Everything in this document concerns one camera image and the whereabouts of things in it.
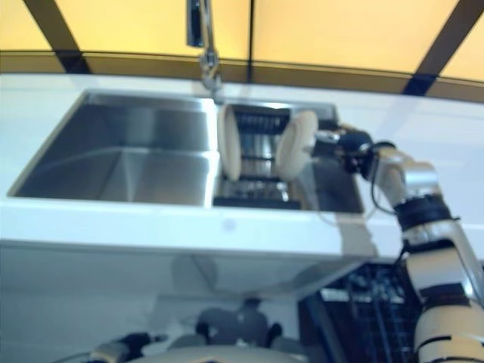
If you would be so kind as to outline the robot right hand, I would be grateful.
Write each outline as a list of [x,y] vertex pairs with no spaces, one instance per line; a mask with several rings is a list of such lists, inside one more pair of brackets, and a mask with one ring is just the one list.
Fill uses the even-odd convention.
[[370,135],[360,129],[349,126],[319,129],[315,134],[312,156],[334,158],[346,172],[367,178],[371,171],[373,145]]

